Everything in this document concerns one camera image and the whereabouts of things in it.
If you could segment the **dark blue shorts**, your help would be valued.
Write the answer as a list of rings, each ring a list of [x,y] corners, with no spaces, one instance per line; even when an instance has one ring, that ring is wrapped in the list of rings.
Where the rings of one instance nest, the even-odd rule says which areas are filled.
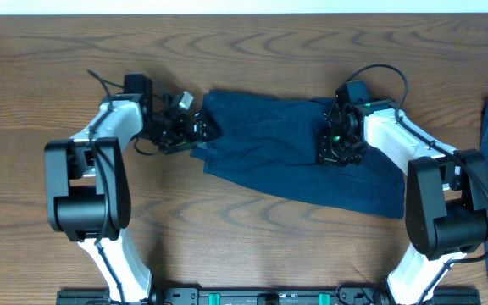
[[[320,132],[331,97],[280,99],[212,90],[202,111],[221,136],[194,149],[206,174],[284,199],[400,219],[402,171],[382,152],[369,149],[359,165],[318,161]]]

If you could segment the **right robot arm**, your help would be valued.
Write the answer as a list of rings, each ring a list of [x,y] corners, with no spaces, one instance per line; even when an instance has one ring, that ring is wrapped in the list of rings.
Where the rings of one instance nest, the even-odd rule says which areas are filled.
[[[473,263],[488,241],[488,174],[483,154],[436,140],[406,119],[399,103],[372,98],[364,82],[347,80],[325,116],[319,161],[346,166],[375,148],[406,177],[407,251],[382,288],[338,286],[338,304],[478,304],[470,288],[438,285],[457,264]],[[488,250],[479,257],[488,258]]]

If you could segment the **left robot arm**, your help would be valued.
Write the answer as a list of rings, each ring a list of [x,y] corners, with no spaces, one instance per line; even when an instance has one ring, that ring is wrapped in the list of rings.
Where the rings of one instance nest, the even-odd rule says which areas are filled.
[[[127,74],[108,92],[80,132],[44,147],[47,219],[85,250],[105,290],[62,290],[58,304],[164,304],[153,273],[142,262],[128,228],[130,188],[123,151],[141,139],[163,154],[194,149],[221,135],[203,111],[190,111],[188,91],[173,95],[144,74]]]

